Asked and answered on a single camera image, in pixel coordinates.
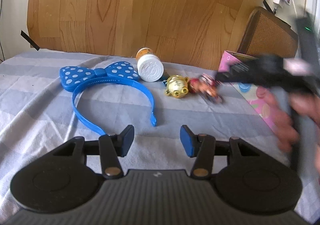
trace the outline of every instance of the black round disc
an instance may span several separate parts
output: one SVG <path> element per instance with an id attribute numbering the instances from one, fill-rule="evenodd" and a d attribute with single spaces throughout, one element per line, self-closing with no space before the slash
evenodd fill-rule
<path id="1" fill-rule="evenodd" d="M 80 206 L 98 188 L 97 175 L 72 159 L 38 160 L 12 178 L 10 190 L 23 208 L 41 213 L 58 213 Z"/>
<path id="2" fill-rule="evenodd" d="M 275 160 L 245 157 L 215 179 L 221 198 L 237 209 L 275 214 L 294 208 L 302 191 L 298 175 Z"/>

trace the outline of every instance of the gray ribbed panel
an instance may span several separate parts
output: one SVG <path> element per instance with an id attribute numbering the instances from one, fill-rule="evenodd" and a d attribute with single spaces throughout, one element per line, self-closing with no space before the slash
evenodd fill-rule
<path id="1" fill-rule="evenodd" d="M 306 225 L 296 213 L 257 216 L 220 200 L 207 181 L 181 171 L 130 170 L 126 177 L 104 182 L 86 204 L 65 213 L 21 210 L 4 225 Z"/>

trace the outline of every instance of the gold bear keychain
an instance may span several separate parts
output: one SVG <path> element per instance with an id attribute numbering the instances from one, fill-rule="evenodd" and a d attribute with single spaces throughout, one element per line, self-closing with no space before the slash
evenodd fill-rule
<path id="1" fill-rule="evenodd" d="M 179 75 L 170 76 L 167 80 L 167 89 L 165 94 L 172 95 L 174 98 L 182 98 L 188 94 L 188 80 L 189 78 Z"/>

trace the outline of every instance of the wooden board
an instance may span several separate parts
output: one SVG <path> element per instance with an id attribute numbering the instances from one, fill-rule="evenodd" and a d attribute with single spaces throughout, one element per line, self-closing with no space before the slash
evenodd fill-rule
<path id="1" fill-rule="evenodd" d="M 130 57 L 147 46 L 162 61 L 216 70 L 262 1 L 29 0 L 27 24 L 41 48 Z"/>

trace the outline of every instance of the white logo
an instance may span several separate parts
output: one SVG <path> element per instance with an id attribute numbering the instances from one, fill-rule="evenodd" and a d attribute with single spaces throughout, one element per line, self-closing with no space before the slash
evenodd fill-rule
<path id="1" fill-rule="evenodd" d="M 162 176 L 162 173 L 161 172 L 157 172 L 157 173 L 154 173 L 153 176 L 158 178 L 158 177 Z"/>

